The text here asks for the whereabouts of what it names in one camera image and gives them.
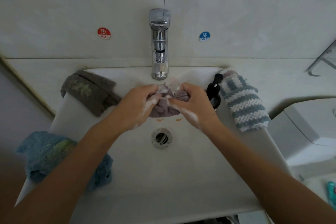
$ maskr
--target faucet spout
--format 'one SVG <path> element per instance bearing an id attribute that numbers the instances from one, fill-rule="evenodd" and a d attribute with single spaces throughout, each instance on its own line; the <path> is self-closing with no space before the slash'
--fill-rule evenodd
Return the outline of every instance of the faucet spout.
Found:
<path id="1" fill-rule="evenodd" d="M 157 8 L 149 11 L 149 26 L 152 36 L 152 77 L 161 81 L 167 78 L 168 66 L 168 28 L 170 26 L 170 12 Z"/>

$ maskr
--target blue and white round sticker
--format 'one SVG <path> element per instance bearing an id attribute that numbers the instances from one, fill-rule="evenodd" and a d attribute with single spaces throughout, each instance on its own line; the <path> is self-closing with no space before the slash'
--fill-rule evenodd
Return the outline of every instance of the blue and white round sticker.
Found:
<path id="1" fill-rule="evenodd" d="M 210 33 L 208 31 L 204 31 L 199 35 L 199 40 L 201 42 L 206 42 L 210 39 Z"/>

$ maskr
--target white toilet tank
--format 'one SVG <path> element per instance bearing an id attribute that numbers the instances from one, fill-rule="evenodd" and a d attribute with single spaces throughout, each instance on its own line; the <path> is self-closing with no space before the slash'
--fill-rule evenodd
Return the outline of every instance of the white toilet tank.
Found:
<path id="1" fill-rule="evenodd" d="M 268 125 L 289 166 L 336 156 L 336 98 L 316 99 L 287 107 Z"/>

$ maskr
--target hand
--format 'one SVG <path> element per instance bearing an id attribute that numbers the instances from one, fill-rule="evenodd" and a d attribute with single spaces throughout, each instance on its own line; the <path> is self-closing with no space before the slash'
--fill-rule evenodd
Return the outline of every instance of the hand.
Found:
<path id="1" fill-rule="evenodd" d="M 136 87 L 130 90 L 116 108 L 106 117 L 114 123 L 120 133 L 134 129 L 145 122 L 153 107 L 158 103 L 161 94 L 154 94 L 158 84 Z"/>
<path id="2" fill-rule="evenodd" d="M 210 131 L 213 126 L 221 124 L 213 109 L 206 92 L 199 86 L 184 82 L 180 90 L 190 95 L 188 102 L 169 98 L 168 105 L 184 115 L 184 117 L 203 133 Z"/>

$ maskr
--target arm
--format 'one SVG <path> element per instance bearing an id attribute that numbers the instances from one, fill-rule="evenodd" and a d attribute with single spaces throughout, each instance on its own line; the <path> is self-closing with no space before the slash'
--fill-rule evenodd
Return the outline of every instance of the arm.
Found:
<path id="1" fill-rule="evenodd" d="M 336 212 L 327 203 L 254 153 L 221 124 L 203 89 L 189 83 L 183 83 L 181 89 L 189 93 L 190 100 L 169 99 L 170 106 L 179 110 L 193 126 L 209 137 L 275 224 L 336 223 Z"/>
<path id="2" fill-rule="evenodd" d="M 156 94 L 146 101 L 157 89 L 154 84 L 132 89 L 1 223 L 68 223 L 108 149 L 122 133 L 141 125 L 161 98 Z"/>

